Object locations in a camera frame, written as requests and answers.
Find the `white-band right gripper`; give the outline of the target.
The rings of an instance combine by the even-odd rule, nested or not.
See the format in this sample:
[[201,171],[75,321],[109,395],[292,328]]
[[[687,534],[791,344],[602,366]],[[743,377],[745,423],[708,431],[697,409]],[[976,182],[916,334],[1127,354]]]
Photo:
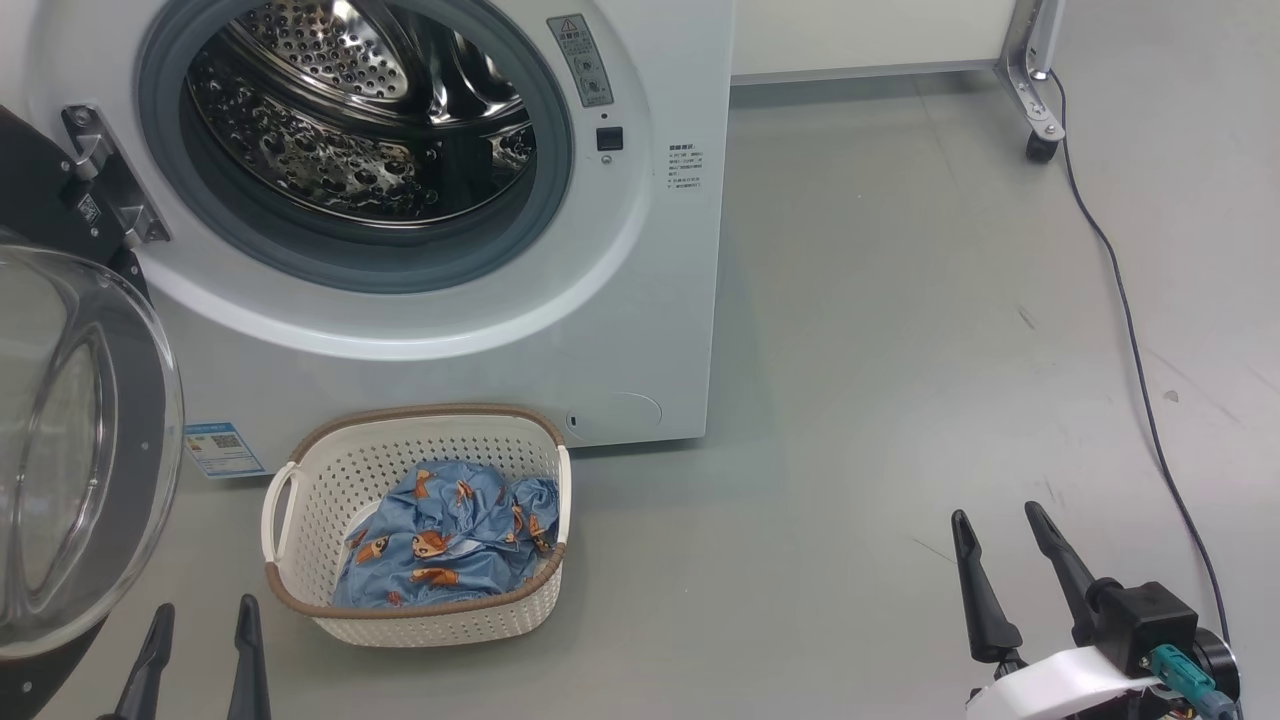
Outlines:
[[[1088,591],[1094,577],[1056,527],[1044,507],[1024,503],[1039,551],[1053,566],[1071,614],[1075,646],[1094,643],[1094,610]],[[1019,629],[1007,620],[982,566],[982,546],[968,515],[951,515],[954,548],[970,656],[979,664],[1020,664]],[[1065,719],[1157,685],[1149,674],[1130,678],[1096,647],[1064,650],[1015,669],[980,688],[965,707],[966,719]]]

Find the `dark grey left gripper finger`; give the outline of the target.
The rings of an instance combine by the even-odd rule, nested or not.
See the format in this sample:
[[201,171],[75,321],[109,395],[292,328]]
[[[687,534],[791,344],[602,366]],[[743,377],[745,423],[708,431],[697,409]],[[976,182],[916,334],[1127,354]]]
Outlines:
[[270,694],[259,602],[243,594],[237,614],[234,644],[238,652],[228,719],[270,719]]
[[173,603],[161,603],[134,660],[113,719],[155,719],[163,671],[172,656],[177,623]]

